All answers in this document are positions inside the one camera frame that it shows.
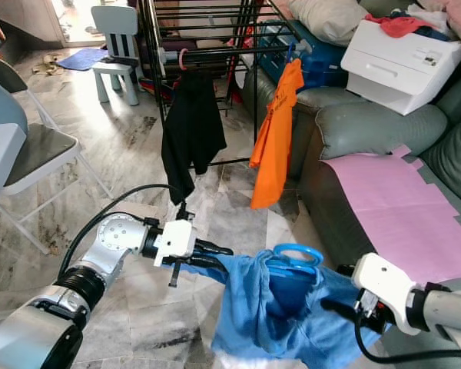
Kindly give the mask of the blue plastic hanger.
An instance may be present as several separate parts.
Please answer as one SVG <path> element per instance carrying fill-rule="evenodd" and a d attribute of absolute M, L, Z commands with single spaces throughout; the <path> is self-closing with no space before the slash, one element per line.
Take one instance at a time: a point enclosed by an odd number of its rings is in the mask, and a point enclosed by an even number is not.
<path fill-rule="evenodd" d="M 273 249 L 273 256 L 265 261 L 270 275 L 294 280 L 314 281 L 318 274 L 318 266 L 324 257 L 318 250 L 303 244 L 277 244 Z M 300 259 L 287 256 L 287 251 L 294 251 L 310 257 Z"/>

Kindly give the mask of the bright blue garment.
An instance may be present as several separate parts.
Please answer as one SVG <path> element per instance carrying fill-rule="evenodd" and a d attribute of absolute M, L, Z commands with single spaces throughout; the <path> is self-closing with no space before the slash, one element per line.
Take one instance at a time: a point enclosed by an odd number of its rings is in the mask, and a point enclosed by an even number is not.
<path fill-rule="evenodd" d="M 227 268 L 184 266 L 189 273 L 206 275 L 224 285 L 217 318 L 213 351 L 240 359 L 295 359 L 308 369 L 346 369 L 363 355 L 357 347 L 354 323 L 342 317 L 328 317 L 316 309 L 311 315 L 294 319 L 268 314 L 269 299 L 262 293 L 269 281 L 266 271 L 256 271 L 272 257 L 272 250 L 254 256 L 206 254 L 216 257 Z M 309 256 L 287 251 L 294 259 Z"/>

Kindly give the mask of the orange t-shirt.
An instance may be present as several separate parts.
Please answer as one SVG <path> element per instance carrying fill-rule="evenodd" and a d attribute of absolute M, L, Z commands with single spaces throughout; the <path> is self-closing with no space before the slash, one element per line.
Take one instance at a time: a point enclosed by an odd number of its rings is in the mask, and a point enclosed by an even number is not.
<path fill-rule="evenodd" d="M 284 192 L 293 141 L 293 108 L 297 104 L 297 89 L 303 86 L 302 62 L 294 59 L 284 67 L 277 82 L 249 161 L 251 168 L 258 169 L 252 210 L 273 206 Z"/>

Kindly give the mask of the black garment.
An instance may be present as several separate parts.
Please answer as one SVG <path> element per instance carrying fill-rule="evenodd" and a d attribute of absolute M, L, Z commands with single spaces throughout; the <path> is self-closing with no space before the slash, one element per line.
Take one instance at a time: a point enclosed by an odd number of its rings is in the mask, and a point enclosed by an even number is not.
<path fill-rule="evenodd" d="M 194 190 L 196 175 L 227 147 L 215 98 L 213 78 L 199 71 L 185 71 L 175 89 L 172 106 L 163 122 L 161 162 L 167 175 L 172 204 L 179 204 Z"/>

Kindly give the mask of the pink mat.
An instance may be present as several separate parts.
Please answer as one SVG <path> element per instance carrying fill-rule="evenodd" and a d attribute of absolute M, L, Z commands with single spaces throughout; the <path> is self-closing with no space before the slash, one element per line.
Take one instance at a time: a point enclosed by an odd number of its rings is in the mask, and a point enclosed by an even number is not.
<path fill-rule="evenodd" d="M 416 282 L 461 278 L 461 212 L 407 161 L 401 145 L 389 155 L 327 159 L 376 253 Z"/>

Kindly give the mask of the grey green leather sofa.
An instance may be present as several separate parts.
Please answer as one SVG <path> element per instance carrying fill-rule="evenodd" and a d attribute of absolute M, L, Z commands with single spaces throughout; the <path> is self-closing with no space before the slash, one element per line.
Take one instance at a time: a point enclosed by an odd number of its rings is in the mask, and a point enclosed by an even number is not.
<path fill-rule="evenodd" d="M 373 251 L 363 226 L 327 161 L 344 155 L 388 154 L 400 145 L 423 161 L 420 175 L 436 185 L 461 224 L 461 65 L 434 102 L 400 115 L 342 88 L 298 95 L 287 187 L 297 190 L 327 256 L 352 264 Z"/>

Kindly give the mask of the white grey folding chair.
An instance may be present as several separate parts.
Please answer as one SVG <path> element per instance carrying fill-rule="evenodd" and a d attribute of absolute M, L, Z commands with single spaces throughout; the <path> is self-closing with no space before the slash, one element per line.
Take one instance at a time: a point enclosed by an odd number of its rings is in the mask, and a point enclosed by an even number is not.
<path fill-rule="evenodd" d="M 41 117 L 40 124 L 29 125 L 25 143 L 12 165 L 12 174 L 9 175 L 0 194 L 18 194 L 45 176 L 52 175 L 72 159 L 76 159 L 90 172 L 101 190 L 111 197 L 111 190 L 105 186 L 97 170 L 93 169 L 83 154 L 80 141 L 62 132 L 43 103 L 38 100 L 38 96 L 28 88 L 26 81 L 16 73 L 12 65 L 2 59 L 0 59 L 0 85 L 9 94 L 24 92 L 34 102 L 38 116 Z"/>

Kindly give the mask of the blue grey chair cover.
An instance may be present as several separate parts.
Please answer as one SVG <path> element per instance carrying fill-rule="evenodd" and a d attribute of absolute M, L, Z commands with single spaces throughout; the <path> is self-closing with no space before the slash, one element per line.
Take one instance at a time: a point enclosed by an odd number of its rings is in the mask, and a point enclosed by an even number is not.
<path fill-rule="evenodd" d="M 13 92 L 22 91 L 24 83 L 10 64 L 0 60 L 0 125 L 14 124 L 24 135 L 28 134 L 29 123 L 22 105 Z"/>

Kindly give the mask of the black metal drying rack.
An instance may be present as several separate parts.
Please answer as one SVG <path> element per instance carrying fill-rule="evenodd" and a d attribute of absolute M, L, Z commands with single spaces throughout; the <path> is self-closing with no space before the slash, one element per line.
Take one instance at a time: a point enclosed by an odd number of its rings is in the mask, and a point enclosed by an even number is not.
<path fill-rule="evenodd" d="M 179 50 L 186 55 L 188 71 L 199 71 L 213 80 L 255 73 L 260 61 L 280 57 L 291 59 L 293 46 L 260 47 L 259 27 L 263 22 L 286 25 L 291 21 L 272 0 L 137 0 L 139 34 L 146 45 L 141 54 L 142 70 L 151 86 L 161 117 L 167 118 L 177 83 Z"/>

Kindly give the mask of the blue plastic storage box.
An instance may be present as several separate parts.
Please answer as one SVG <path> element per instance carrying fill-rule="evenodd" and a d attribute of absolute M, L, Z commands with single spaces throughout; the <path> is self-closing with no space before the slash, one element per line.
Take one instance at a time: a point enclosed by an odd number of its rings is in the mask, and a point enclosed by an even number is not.
<path fill-rule="evenodd" d="M 299 21 L 291 21 L 291 32 L 286 25 L 274 25 L 273 22 L 263 22 L 259 27 L 261 38 L 260 47 L 289 47 L 293 46 L 291 58 L 301 60 L 304 89 L 321 87 L 344 87 L 347 83 L 347 72 L 340 67 L 343 47 L 329 45 L 315 38 Z"/>

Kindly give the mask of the white drawer box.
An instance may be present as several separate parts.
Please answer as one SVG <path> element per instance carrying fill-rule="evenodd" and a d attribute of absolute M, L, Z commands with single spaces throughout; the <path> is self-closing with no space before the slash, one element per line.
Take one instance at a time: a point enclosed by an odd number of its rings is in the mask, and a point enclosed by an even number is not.
<path fill-rule="evenodd" d="M 400 115 L 433 101 L 459 64 L 459 40 L 417 34 L 392 38 L 368 20 L 360 22 L 340 61 L 349 73 L 347 91 Z"/>

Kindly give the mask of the blue floor mat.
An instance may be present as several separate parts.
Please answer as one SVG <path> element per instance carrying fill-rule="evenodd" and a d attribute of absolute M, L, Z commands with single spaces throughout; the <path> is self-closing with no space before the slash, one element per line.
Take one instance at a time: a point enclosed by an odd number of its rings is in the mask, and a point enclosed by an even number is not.
<path fill-rule="evenodd" d="M 107 49 L 103 48 L 83 48 L 79 52 L 75 52 L 68 58 L 59 59 L 56 65 L 62 69 L 73 71 L 87 71 L 93 64 L 100 62 L 110 55 Z"/>

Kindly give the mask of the pale plastic child chair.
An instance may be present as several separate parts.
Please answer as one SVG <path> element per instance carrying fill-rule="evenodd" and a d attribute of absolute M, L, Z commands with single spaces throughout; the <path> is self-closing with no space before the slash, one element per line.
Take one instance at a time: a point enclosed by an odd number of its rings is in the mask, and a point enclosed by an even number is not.
<path fill-rule="evenodd" d="M 137 91 L 141 61 L 134 37 L 137 34 L 137 13 L 128 6 L 98 5 L 91 8 L 96 28 L 104 35 L 108 58 L 93 64 L 98 100 L 110 101 L 103 80 L 110 77 L 111 88 L 124 91 L 129 105 L 139 105 Z"/>

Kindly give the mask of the yellow slippers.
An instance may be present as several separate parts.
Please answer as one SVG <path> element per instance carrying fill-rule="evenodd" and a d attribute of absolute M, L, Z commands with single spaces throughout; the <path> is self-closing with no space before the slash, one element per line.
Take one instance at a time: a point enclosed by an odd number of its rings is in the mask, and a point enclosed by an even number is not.
<path fill-rule="evenodd" d="M 58 64 L 61 54 L 45 54 L 40 63 L 32 67 L 33 74 L 46 74 L 48 76 L 58 76 L 63 73 L 63 67 Z"/>

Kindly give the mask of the red cloth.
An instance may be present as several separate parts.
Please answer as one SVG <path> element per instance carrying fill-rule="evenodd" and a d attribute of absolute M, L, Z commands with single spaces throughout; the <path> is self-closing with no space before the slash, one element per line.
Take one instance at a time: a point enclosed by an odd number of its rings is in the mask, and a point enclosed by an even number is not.
<path fill-rule="evenodd" d="M 403 17 L 396 18 L 376 18 L 368 14 L 365 15 L 364 20 L 368 22 L 377 22 L 382 31 L 390 38 L 402 38 L 405 35 L 413 34 L 418 28 L 434 28 L 431 22 L 425 22 L 419 18 L 410 17 L 410 15 L 403 15 Z"/>

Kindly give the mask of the beige pillow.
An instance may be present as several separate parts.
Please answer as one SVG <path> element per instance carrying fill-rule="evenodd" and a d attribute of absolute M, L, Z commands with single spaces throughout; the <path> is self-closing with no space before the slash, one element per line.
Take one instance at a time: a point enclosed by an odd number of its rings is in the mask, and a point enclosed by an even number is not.
<path fill-rule="evenodd" d="M 369 14 L 357 0 L 289 0 L 289 9 L 315 38 L 343 47 Z"/>

